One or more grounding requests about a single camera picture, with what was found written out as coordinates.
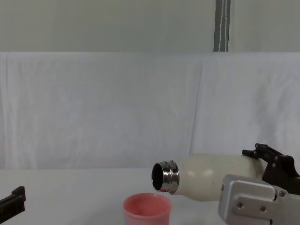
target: white table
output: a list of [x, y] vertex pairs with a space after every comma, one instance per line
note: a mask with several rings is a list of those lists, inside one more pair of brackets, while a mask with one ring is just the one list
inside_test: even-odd
[[[129, 195], [155, 192], [151, 169], [0, 170], [0, 197], [25, 186], [26, 211], [5, 225], [122, 225]], [[171, 225], [224, 225], [217, 202], [165, 194]]]

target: white bottle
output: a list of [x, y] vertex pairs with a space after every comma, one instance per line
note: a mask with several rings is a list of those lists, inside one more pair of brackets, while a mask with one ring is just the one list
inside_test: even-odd
[[240, 155], [194, 154], [178, 163], [156, 163], [152, 185], [157, 191], [184, 195], [197, 201], [218, 201], [227, 174], [259, 178], [267, 163]]

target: black plastic part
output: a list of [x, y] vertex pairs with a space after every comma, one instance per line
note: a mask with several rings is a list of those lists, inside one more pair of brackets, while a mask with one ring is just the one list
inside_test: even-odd
[[11, 195], [0, 200], [0, 224], [25, 211], [25, 187], [13, 190]]
[[255, 150], [243, 150], [242, 155], [262, 159], [268, 163], [262, 180], [283, 188], [290, 194], [300, 195], [300, 175], [295, 169], [294, 158], [285, 156], [266, 144], [255, 144]]

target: pink cup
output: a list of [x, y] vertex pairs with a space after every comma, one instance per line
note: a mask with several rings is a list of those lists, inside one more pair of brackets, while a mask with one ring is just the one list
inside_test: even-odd
[[171, 208], [171, 201], [162, 195], [132, 195], [123, 203], [125, 225], [169, 225]]

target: screw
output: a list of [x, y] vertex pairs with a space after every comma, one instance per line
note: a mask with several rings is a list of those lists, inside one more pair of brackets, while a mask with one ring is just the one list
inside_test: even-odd
[[280, 191], [280, 192], [279, 192], [279, 196], [280, 196], [280, 197], [284, 197], [285, 195], [286, 195], [286, 192], [285, 192], [285, 191]]
[[244, 207], [244, 203], [238, 202], [238, 203], [236, 204], [236, 207], [238, 207], [239, 209], [242, 209], [242, 208]]
[[267, 207], [265, 207], [265, 206], [261, 206], [260, 208], [259, 208], [259, 211], [260, 212], [265, 212], [265, 211], [267, 211]]

